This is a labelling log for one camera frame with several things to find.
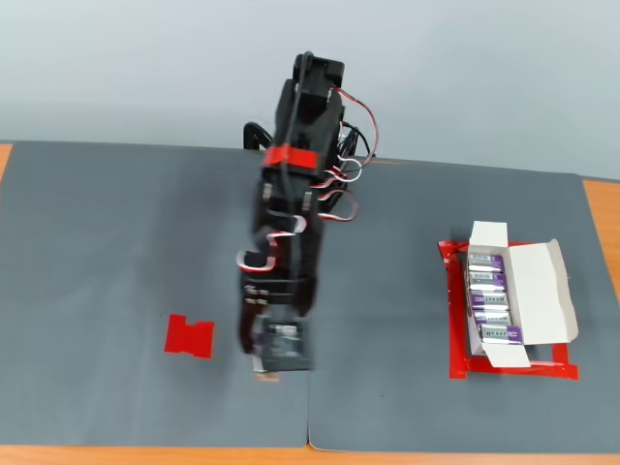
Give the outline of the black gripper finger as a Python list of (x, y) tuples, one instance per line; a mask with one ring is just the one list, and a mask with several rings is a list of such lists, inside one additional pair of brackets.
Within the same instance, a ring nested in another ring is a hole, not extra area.
[(238, 320), (238, 341), (245, 355), (254, 355), (263, 344), (264, 315), (261, 310), (243, 309)]

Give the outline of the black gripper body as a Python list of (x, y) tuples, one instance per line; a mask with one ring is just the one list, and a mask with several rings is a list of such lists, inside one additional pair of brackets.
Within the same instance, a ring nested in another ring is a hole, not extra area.
[(241, 311), (261, 314), (269, 305), (287, 305), (299, 317), (311, 310), (318, 279), (301, 276), (296, 280), (276, 279), (268, 273), (242, 273), (240, 276)]

